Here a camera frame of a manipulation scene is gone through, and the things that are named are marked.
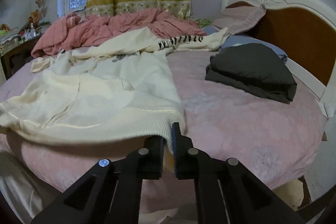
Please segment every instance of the pink comforter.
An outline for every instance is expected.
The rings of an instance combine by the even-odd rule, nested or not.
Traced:
[[[131,14],[114,17],[90,15],[83,23],[80,17],[71,13],[54,22],[39,39],[31,55],[55,55],[59,49],[71,50],[78,47],[98,46],[106,40],[126,31],[149,27],[161,38],[184,34],[206,35],[197,22],[183,20],[157,9],[145,9]]]
[[[167,56],[184,102],[188,136],[211,157],[238,158],[268,187],[276,188],[304,174],[321,142],[326,119],[312,92],[297,78],[290,104],[253,96],[231,86],[205,81],[213,52],[176,52]],[[20,95],[35,75],[26,64],[0,88],[0,102]],[[113,144],[52,147],[15,134],[0,134],[0,145],[12,151],[39,178],[66,190],[99,159],[118,160],[142,147],[143,139]],[[192,181],[165,172],[143,182],[141,213],[194,203]]]

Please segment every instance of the black folded cloth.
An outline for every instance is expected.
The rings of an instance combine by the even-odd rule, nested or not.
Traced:
[[[211,56],[205,79],[283,103],[293,101],[297,86],[283,60],[256,43],[224,48]]]

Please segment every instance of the desk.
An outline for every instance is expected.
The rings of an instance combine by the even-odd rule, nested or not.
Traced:
[[[6,79],[12,76],[10,59],[25,50],[31,51],[41,36],[34,37],[22,44],[19,44],[14,39],[6,41],[0,45],[1,65]]]

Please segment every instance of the headboard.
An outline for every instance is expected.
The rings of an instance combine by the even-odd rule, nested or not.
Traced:
[[[332,116],[336,109],[336,12],[319,0],[229,0],[227,7],[261,4],[267,13],[248,34],[282,48],[289,56],[289,70]]]

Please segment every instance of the pillowcase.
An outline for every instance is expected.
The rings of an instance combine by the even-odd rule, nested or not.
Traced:
[[[222,12],[222,17],[215,19],[211,24],[220,29],[228,27],[229,33],[234,35],[252,29],[265,14],[264,5],[226,8]]]
[[[277,46],[275,46],[271,43],[255,39],[253,37],[249,37],[247,35],[231,35],[231,36],[229,36],[228,39],[225,40],[224,44],[221,46],[221,49],[228,48],[228,47],[233,47],[233,46],[251,44],[251,43],[263,44],[263,45],[271,48],[278,55],[278,57],[280,57],[284,62],[287,60],[288,55],[281,48],[279,48],[279,47],[277,47]]]
[[[221,29],[217,28],[216,26],[206,26],[203,28],[203,31],[206,32],[207,35],[210,35],[212,33],[215,33],[215,32],[219,32]]]
[[[70,17],[67,18],[67,29],[71,29],[73,27],[75,27],[81,20],[81,17],[78,15],[72,15]]]

